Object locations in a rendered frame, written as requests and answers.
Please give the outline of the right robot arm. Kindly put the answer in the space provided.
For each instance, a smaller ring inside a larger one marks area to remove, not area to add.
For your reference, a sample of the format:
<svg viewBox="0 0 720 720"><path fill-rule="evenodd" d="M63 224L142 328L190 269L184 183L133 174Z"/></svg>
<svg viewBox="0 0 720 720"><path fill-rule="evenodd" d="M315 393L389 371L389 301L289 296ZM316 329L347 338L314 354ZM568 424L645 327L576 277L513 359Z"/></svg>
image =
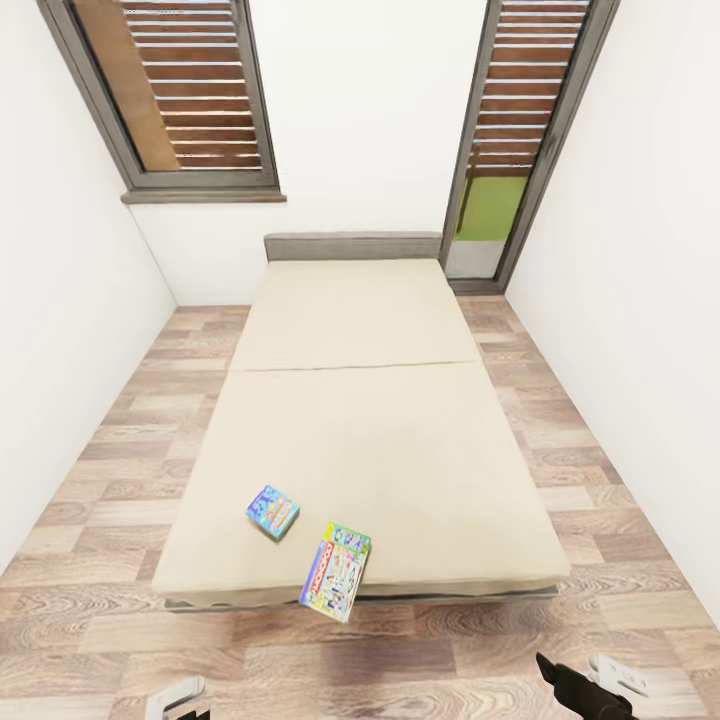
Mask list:
<svg viewBox="0 0 720 720"><path fill-rule="evenodd" d="M536 654L543 679L554 685L553 695L566 708L583 720L639 720L629 700L619 694L619 685L650 697L648 679L634 669L602 653L589 657L590 666L598 672L587 677L566 665L551 663L543 654Z"/></svg>

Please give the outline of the board game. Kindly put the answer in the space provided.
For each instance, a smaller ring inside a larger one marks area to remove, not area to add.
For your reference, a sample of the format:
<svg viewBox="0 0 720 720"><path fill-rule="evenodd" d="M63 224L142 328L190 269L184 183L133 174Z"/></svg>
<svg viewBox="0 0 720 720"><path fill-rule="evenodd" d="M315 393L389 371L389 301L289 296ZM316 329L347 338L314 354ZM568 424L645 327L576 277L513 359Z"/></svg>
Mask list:
<svg viewBox="0 0 720 720"><path fill-rule="evenodd" d="M300 510L299 505L291 499L273 489L271 485L266 485L245 509L245 513L271 535L280 539Z"/></svg>
<svg viewBox="0 0 720 720"><path fill-rule="evenodd" d="M370 542L329 521L299 603L348 623Z"/></svg>

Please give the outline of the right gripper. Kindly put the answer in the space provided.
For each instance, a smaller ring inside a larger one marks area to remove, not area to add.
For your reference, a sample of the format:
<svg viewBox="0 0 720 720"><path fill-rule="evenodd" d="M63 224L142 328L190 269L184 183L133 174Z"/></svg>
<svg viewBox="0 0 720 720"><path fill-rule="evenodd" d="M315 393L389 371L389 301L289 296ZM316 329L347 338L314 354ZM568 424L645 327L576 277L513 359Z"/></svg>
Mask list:
<svg viewBox="0 0 720 720"><path fill-rule="evenodd" d="M583 720L599 720L607 707L620 707L632 715L633 706L622 695L613 695L566 665L551 663L540 652L536 654L536 662L543 679L555 686L553 695L557 701Z"/></svg>

